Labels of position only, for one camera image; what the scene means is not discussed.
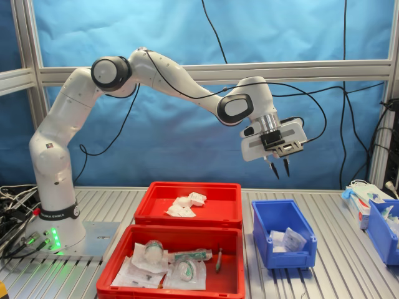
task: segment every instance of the aluminum frame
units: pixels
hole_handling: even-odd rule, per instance
[[[250,75],[262,76],[270,82],[386,80],[383,99],[386,102],[389,98],[399,96],[398,3],[399,0],[395,0],[388,59],[184,65],[183,67],[199,84],[209,85],[234,84]],[[32,120],[36,129],[49,110],[45,87],[61,86],[76,67],[44,67],[32,0],[11,0],[11,6],[24,71],[0,73],[0,86],[2,86],[0,95],[27,89]],[[27,74],[31,75],[30,82],[28,82]],[[392,127],[393,113],[386,114],[382,125]],[[377,142],[383,146],[389,146],[390,137],[389,130],[382,130]],[[375,150],[370,180],[378,187],[382,187],[383,184],[387,159],[388,153],[384,149]]]

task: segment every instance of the end effector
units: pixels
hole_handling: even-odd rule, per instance
[[[248,116],[251,124],[240,132],[244,160],[264,158],[279,179],[277,169],[268,156],[284,158],[284,167],[289,176],[288,156],[302,151],[302,144],[307,138],[300,118],[280,121],[269,87],[258,82],[266,81],[262,77],[245,78],[238,83],[241,87],[235,88],[228,96],[235,92],[247,94],[256,107]]]

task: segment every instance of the blue tray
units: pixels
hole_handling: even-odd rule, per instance
[[[254,208],[253,234],[266,268],[307,268],[314,266],[317,239],[312,228],[292,199],[253,201],[252,206]],[[307,240],[303,251],[273,253],[270,231],[285,232],[288,227]]]
[[[397,250],[398,237],[392,232],[387,222],[381,216],[381,212],[389,206],[393,206],[390,214],[399,216],[399,201],[396,199],[386,199],[384,204],[375,204],[373,201],[369,201],[369,203],[368,236],[386,265],[399,265],[399,250]]]

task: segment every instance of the robotic arm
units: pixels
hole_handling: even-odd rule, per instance
[[[106,94],[123,98],[138,83],[159,92],[191,101],[213,113],[224,125],[234,126],[248,117],[251,124],[240,132],[246,161],[268,160],[302,151],[306,135],[299,120],[280,122],[272,95],[262,77],[242,79],[229,94],[220,97],[199,86],[187,71],[171,59],[139,48],[129,59],[102,57],[91,68],[78,68],[62,86],[49,114],[29,143],[41,199],[41,211],[26,228],[49,239],[45,252],[57,252],[80,242],[85,229],[79,219],[70,155],[67,145],[81,129],[95,101]],[[288,171],[288,160],[284,159]]]

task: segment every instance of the metal table surface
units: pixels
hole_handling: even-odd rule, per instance
[[[144,187],[77,187],[81,217],[117,221],[114,250]],[[309,270],[264,268],[254,239],[251,201],[294,199],[317,239],[315,267]],[[243,189],[243,240],[246,298],[399,298],[399,267],[387,267],[357,224],[338,191]],[[54,259],[13,260],[2,265],[0,280],[10,298],[95,298],[95,282],[105,262]]]

